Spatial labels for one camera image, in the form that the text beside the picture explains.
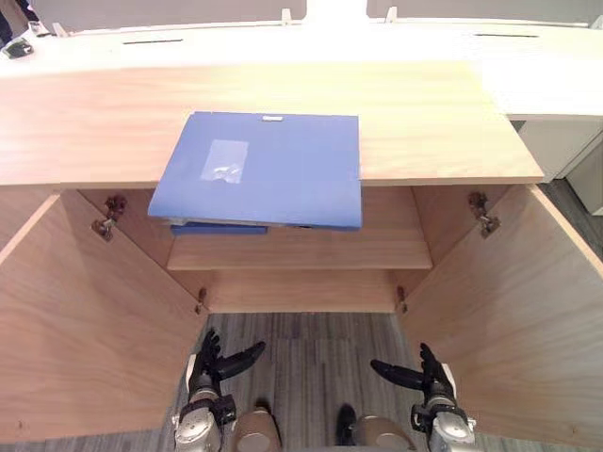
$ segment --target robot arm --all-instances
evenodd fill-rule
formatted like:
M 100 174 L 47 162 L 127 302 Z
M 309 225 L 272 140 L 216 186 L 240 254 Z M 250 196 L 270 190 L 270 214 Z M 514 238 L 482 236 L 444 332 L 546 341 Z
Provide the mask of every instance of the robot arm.
M 378 360 L 370 365 L 384 379 L 423 392 L 423 403 L 412 408 L 411 425 L 425 433 L 431 452 L 479 450 L 473 433 L 476 422 L 457 404 L 456 386 L 448 365 L 437 361 L 425 344 L 421 344 L 421 359 L 423 372 Z

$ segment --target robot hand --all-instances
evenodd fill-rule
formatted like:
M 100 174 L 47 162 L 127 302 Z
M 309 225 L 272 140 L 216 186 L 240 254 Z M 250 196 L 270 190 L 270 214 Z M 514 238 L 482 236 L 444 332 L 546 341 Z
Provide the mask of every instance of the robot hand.
M 177 452 L 217 452 L 221 428 L 236 419 L 235 401 L 222 395 L 220 382 L 249 369 L 266 344 L 258 342 L 228 358 L 220 356 L 220 337 L 210 330 L 187 368 L 188 403 L 172 419 Z
M 411 425 L 427 435 L 432 452 L 477 450 L 473 433 L 476 422 L 457 404 L 456 386 L 448 365 L 437 361 L 425 344 L 421 344 L 420 356 L 423 372 L 378 360 L 370 365 L 384 379 L 423 392 L 423 403 L 412 408 Z

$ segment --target wooden panel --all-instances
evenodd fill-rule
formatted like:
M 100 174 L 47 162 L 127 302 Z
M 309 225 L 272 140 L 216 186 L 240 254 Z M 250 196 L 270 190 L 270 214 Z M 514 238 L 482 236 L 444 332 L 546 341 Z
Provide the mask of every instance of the wooden panel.
M 217 271 L 205 306 L 212 313 L 392 313 L 383 270 Z
M 0 250 L 48 198 L 45 187 L 0 187 Z
M 418 351 L 450 364 L 478 429 L 512 438 L 603 444 L 603 264 L 535 186 L 493 209 L 407 299 Z
M 368 185 L 542 178 L 465 62 L 89 71 L 6 78 L 0 96 L 5 185 L 154 186 L 195 110 L 359 115 Z
M 416 209 L 434 264 L 441 262 L 477 222 L 469 207 L 469 193 L 473 191 L 485 193 L 488 197 L 486 208 L 490 209 L 507 188 L 507 186 L 413 187 Z
M 117 223 L 117 228 L 160 266 L 166 267 L 173 244 L 173 235 L 171 235 L 168 224 L 161 219 L 147 215 L 149 202 L 153 197 L 152 190 L 96 189 L 80 190 L 80 192 L 103 213 L 106 212 L 107 197 L 117 193 L 124 195 L 128 204 L 125 213 Z M 195 298 L 199 296 L 199 290 L 202 287 L 207 288 L 212 280 L 210 271 L 168 271 L 168 273 Z
M 410 187 L 365 187 L 358 232 L 270 228 L 265 235 L 182 235 L 168 268 L 431 268 Z
M 0 254 L 0 440 L 159 427 L 206 313 L 78 193 Z
M 405 297 L 408 297 L 429 274 L 430 270 L 392 270 L 394 284 L 404 289 Z

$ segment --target wooden countertop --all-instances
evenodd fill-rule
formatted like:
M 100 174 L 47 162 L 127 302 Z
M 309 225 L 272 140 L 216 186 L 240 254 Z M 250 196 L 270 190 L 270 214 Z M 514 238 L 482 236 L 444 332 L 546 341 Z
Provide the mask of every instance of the wooden countertop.
M 1 185 L 154 186 L 195 110 L 359 115 L 365 185 L 537 182 L 465 62 L 249 64 L 4 78 Z

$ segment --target wooden shelf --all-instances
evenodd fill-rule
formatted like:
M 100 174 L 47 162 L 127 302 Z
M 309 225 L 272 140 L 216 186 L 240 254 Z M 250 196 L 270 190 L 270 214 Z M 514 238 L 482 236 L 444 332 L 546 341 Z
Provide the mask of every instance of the wooden shelf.
M 176 237 L 170 270 L 431 268 L 410 187 L 363 188 L 358 232 L 270 228 L 265 235 Z
M 396 285 L 388 270 L 223 270 L 204 305 L 212 313 L 393 313 Z

